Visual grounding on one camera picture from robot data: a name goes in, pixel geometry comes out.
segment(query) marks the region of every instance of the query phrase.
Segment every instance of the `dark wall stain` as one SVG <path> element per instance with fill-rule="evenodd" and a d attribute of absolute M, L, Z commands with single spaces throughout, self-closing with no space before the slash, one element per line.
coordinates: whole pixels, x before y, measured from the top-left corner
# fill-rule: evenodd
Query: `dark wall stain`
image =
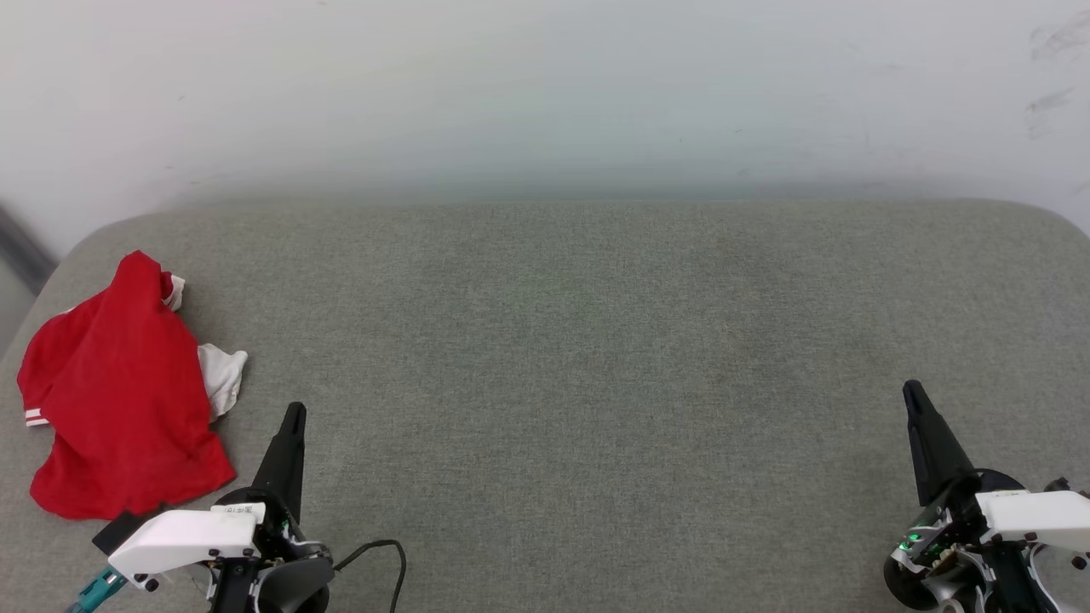
<path fill-rule="evenodd" d="M 1059 56 L 1078 57 L 1090 45 L 1090 11 L 1082 11 L 1059 27 L 1042 26 L 1029 37 L 1033 61 Z"/>
<path fill-rule="evenodd" d="M 1061 92 L 1054 92 L 1033 100 L 1026 107 L 1026 130 L 1029 132 L 1030 140 L 1036 141 L 1051 132 L 1049 115 L 1069 103 L 1068 97 L 1074 91 L 1075 87 L 1071 86 Z"/>

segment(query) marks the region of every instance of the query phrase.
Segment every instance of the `white sleeve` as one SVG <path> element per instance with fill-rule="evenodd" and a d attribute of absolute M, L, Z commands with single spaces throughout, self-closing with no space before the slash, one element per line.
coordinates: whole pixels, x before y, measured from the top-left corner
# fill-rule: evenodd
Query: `white sleeve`
<path fill-rule="evenodd" d="M 215 345 L 197 346 L 197 360 L 204 377 L 205 392 L 211 405 L 208 421 L 213 422 L 231 410 L 242 385 L 242 366 L 250 356 L 245 351 L 226 353 Z"/>

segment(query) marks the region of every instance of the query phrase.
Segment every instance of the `white label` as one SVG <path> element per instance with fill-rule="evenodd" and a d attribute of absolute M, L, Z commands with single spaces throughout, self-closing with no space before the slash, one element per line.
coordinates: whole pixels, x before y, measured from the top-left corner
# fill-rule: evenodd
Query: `white label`
<path fill-rule="evenodd" d="M 211 505 L 214 513 L 249 513 L 257 517 L 257 522 L 265 521 L 265 503 L 239 503 Z"/>

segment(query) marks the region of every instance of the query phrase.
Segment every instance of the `gray cushion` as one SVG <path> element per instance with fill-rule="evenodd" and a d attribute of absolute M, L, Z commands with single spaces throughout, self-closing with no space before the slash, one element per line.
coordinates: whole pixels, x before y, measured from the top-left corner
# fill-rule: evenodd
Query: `gray cushion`
<path fill-rule="evenodd" d="M 978 466 L 1090 489 L 1090 242 L 1049 213 L 173 212 L 76 248 L 0 364 L 3 610 L 61 611 L 105 565 L 102 522 L 26 494 L 52 433 L 23 426 L 14 377 L 135 249 L 189 280 L 198 341 L 252 356 L 217 426 L 232 486 L 304 401 L 303 528 L 341 556 L 400 539 L 404 613 L 900 611 L 881 566 L 917 512 L 910 377 Z M 1065 564 L 1058 591 L 1088 602 Z M 368 553 L 330 610 L 386 610 L 396 577 L 395 552 Z M 187 582 L 101 611 L 205 611 Z"/>

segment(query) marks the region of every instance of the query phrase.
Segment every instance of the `teal connector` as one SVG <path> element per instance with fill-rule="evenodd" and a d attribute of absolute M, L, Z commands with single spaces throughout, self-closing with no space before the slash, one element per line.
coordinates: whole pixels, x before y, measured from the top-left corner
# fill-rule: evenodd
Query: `teal connector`
<path fill-rule="evenodd" d="M 107 566 L 95 577 L 95 580 L 83 588 L 83 591 L 80 592 L 80 600 L 69 606 L 64 613 L 90 613 L 98 609 L 99 604 L 106 602 L 106 599 L 118 593 L 118 590 L 128 582 L 129 579 L 125 579 L 121 573 L 114 570 L 112 566 Z"/>

